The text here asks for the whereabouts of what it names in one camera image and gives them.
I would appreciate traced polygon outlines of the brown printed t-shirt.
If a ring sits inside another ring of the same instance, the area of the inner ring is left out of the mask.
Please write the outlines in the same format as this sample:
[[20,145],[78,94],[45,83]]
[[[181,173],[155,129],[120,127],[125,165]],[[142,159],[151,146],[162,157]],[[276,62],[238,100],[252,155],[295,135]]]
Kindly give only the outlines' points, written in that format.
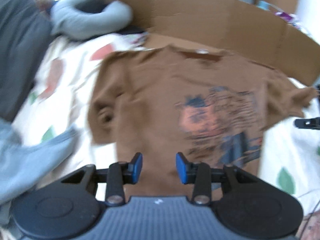
[[114,142],[119,161],[143,155],[139,181],[125,195],[191,195],[176,153],[213,168],[233,164],[257,175],[263,133],[317,96],[281,71],[227,51],[173,46],[117,51],[100,65],[88,110],[94,142]]

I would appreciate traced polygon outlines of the cream bear print bedsheet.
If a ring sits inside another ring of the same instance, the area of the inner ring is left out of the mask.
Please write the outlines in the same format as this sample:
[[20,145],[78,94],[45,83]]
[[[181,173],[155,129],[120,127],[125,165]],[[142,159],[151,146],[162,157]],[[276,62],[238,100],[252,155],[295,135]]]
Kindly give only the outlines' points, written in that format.
[[[6,126],[10,142],[27,149],[76,130],[68,157],[39,180],[40,186],[69,176],[83,176],[90,165],[109,165],[114,144],[95,145],[86,120],[89,97],[103,57],[134,49],[120,35],[105,35],[85,43],[57,38],[46,52],[31,90],[14,122]],[[319,133],[295,128],[286,119],[266,133],[262,180],[301,203],[304,219],[298,235],[319,239]],[[135,197],[127,206],[103,212],[97,225],[80,239],[238,239],[207,208],[185,197]]]

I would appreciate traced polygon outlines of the blue denim garment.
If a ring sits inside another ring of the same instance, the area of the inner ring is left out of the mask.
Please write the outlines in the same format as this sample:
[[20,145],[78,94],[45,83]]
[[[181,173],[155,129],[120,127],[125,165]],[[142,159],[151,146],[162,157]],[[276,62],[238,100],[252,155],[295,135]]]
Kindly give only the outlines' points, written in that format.
[[22,145],[11,123],[1,120],[1,205],[33,188],[68,158],[78,135],[71,126],[38,145]]

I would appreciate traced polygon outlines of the purple white detergent bag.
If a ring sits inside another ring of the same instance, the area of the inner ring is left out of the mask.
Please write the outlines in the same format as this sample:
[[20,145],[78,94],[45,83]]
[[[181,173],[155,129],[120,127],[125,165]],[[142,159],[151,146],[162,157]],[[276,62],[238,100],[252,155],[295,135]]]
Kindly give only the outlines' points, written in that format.
[[288,14],[284,11],[278,11],[275,13],[275,15],[280,17],[282,20],[286,21],[288,24],[292,25],[293,27],[297,29],[300,28],[300,21],[295,14]]

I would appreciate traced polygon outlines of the detergent bottle blue cap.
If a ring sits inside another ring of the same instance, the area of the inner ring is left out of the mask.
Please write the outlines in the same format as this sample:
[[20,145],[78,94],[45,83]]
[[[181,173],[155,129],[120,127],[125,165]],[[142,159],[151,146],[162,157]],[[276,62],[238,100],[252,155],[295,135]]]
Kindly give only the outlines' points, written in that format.
[[263,0],[259,0],[257,2],[257,7],[260,9],[266,10],[266,11],[270,10],[270,4],[266,1],[263,1]]

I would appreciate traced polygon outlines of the brown cardboard sheet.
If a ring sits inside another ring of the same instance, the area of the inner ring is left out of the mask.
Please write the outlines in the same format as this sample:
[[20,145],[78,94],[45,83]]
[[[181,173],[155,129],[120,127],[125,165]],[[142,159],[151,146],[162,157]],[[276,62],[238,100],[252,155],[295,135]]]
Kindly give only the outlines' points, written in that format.
[[145,46],[234,51],[283,71],[304,85],[319,77],[319,45],[280,17],[239,0],[119,0]]

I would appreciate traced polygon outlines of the grey neck pillow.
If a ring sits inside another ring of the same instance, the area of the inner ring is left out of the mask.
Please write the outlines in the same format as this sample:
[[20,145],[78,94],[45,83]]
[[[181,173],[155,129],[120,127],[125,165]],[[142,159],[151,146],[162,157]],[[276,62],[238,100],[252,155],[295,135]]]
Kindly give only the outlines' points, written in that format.
[[66,35],[72,40],[115,33],[133,20],[129,5],[104,0],[60,0],[51,9],[52,35]]

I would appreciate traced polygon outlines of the dark grey pillow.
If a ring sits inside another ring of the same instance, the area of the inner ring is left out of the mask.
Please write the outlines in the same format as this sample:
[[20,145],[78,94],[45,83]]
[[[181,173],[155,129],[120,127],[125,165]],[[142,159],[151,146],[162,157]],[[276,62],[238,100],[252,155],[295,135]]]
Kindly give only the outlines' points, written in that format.
[[1,0],[1,118],[12,122],[52,41],[52,24],[34,0]]

